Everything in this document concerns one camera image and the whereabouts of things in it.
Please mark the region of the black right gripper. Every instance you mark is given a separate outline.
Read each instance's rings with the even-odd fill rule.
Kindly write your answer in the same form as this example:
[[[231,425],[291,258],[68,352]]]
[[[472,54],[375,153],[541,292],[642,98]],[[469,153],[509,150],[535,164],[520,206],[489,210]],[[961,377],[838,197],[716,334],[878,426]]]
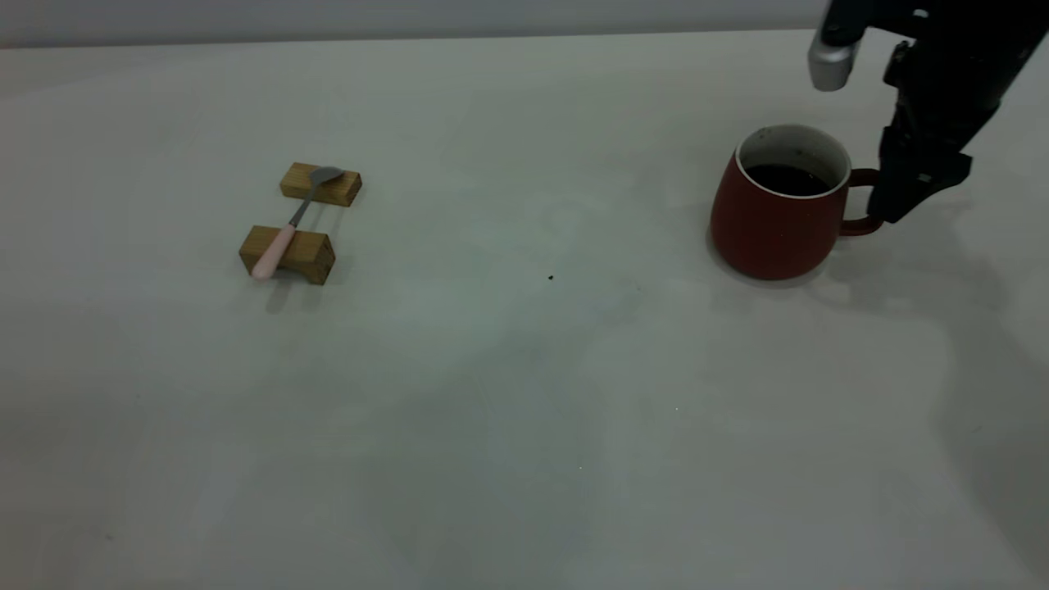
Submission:
[[[878,146],[870,216],[895,224],[968,178],[973,157],[960,150],[1037,50],[1047,8],[1046,1],[885,1],[884,30],[907,42],[883,77],[897,101]]]

